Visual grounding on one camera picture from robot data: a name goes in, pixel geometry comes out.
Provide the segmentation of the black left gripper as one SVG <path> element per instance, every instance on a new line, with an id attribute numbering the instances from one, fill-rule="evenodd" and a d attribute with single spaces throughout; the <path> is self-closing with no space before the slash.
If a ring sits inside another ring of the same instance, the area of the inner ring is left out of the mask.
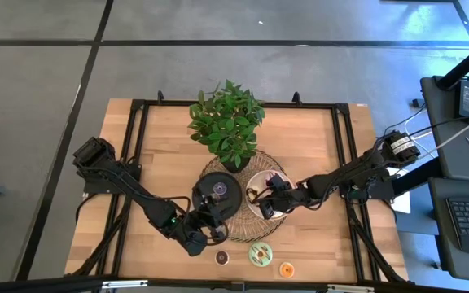
<path id="1" fill-rule="evenodd" d="M 215 206 L 211 206 L 213 194 L 204 192 L 202 194 L 201 205 L 205 208 L 197 208 L 193 211 L 196 220 L 209 229 L 210 235 L 208 239 L 212 240 L 212 244 L 221 244 L 227 240 L 227 224 L 222 218 L 221 205 L 222 198 L 215 199 Z"/>

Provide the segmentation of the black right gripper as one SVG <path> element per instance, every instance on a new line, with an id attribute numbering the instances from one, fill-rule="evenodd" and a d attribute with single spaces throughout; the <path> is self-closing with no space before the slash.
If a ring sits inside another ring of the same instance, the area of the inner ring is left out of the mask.
<path id="1" fill-rule="evenodd" d="M 260 195 L 265 192 L 269 194 L 256 201 L 260 204 L 264 219 L 270 219 L 276 212 L 289 213 L 305 203 L 304 191 L 301 188 L 293 189 L 291 183 L 277 173 L 265 180 L 265 186 Z"/>

